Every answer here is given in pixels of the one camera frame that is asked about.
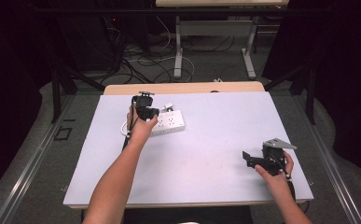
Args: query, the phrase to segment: table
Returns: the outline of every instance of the table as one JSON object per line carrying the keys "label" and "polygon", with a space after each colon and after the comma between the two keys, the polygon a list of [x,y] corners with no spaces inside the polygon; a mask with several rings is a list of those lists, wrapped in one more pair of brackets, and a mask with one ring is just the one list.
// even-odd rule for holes
{"label": "table", "polygon": [[[257,6],[285,6],[288,0],[157,0],[157,7],[257,7]],[[250,51],[256,35],[258,17],[250,21],[181,21],[176,17],[176,58],[174,63],[174,77],[181,77],[183,49],[182,35],[247,35],[247,46],[242,49],[244,64],[250,79],[256,79]]]}
{"label": "table", "polygon": [[[271,96],[263,90],[258,82],[107,87],[63,204],[88,207],[97,182],[121,151],[120,127],[138,91],[155,92],[155,107],[173,103],[186,128],[147,141],[127,208],[273,203],[265,181],[242,158],[243,151],[262,157],[262,142],[274,137],[289,142]],[[297,201],[313,199],[297,156],[287,152],[295,162]]]}

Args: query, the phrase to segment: person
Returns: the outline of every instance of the person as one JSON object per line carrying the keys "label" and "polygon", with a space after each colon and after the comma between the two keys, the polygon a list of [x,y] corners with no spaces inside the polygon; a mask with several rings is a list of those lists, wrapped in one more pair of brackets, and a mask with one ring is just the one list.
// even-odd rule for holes
{"label": "person", "polygon": [[[133,177],[142,149],[151,135],[153,127],[158,122],[157,115],[149,121],[138,119],[136,113],[131,113],[130,107],[127,115],[128,124],[132,125],[132,136],[116,160],[109,166],[99,180],[90,198],[90,205],[84,224],[119,224],[131,193]],[[286,171],[291,174],[294,162],[290,155],[285,153]],[[311,223],[306,215],[294,202],[284,173],[272,176],[263,167],[256,165],[256,171],[265,179],[274,201],[277,203],[286,224]]]}

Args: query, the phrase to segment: white power strip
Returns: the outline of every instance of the white power strip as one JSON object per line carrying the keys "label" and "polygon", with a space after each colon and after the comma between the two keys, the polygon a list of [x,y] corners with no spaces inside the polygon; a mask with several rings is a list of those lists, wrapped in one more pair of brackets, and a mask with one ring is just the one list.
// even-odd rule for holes
{"label": "white power strip", "polygon": [[160,113],[158,123],[154,126],[151,135],[173,133],[184,130],[185,124],[180,110]]}

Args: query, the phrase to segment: white tabletop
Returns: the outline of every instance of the white tabletop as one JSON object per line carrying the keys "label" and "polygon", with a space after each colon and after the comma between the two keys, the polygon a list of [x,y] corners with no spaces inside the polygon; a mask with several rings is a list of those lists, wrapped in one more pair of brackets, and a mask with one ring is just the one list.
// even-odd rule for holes
{"label": "white tabletop", "polygon": [[288,0],[157,0],[157,7],[285,6]]}
{"label": "white tabletop", "polygon": [[[88,206],[104,171],[119,155],[132,95],[104,95],[63,204]],[[242,151],[262,157],[262,143],[289,142],[268,92],[154,95],[154,107],[171,102],[186,128],[152,136],[142,151],[128,207],[272,203],[264,180],[246,166]],[[293,181],[298,201],[313,199],[293,150]]]}

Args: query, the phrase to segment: hand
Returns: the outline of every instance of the hand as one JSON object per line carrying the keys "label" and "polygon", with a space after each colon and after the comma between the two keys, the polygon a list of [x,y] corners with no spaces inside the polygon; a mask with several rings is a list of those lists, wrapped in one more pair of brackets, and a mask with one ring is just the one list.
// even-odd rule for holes
{"label": "hand", "polygon": [[154,128],[154,126],[158,122],[158,116],[155,115],[153,119],[149,121],[144,121],[142,119],[139,119],[136,113],[135,104],[130,106],[130,112],[127,114],[127,123],[128,123],[128,130],[130,129],[131,125],[131,115],[133,110],[133,127],[132,127],[132,137],[131,142],[136,142],[140,144],[144,144],[148,137],[151,135],[151,131]]}
{"label": "hand", "polygon": [[[287,164],[285,165],[285,170],[289,175],[293,170],[294,162],[291,159],[290,155],[284,151],[285,159]],[[267,182],[268,190],[271,192],[274,200],[278,203],[283,199],[283,197],[292,197],[290,188],[287,185],[287,179],[285,177],[285,172],[281,172],[278,175],[272,176],[268,171],[266,171],[262,166],[256,165],[256,171],[265,179]]]}

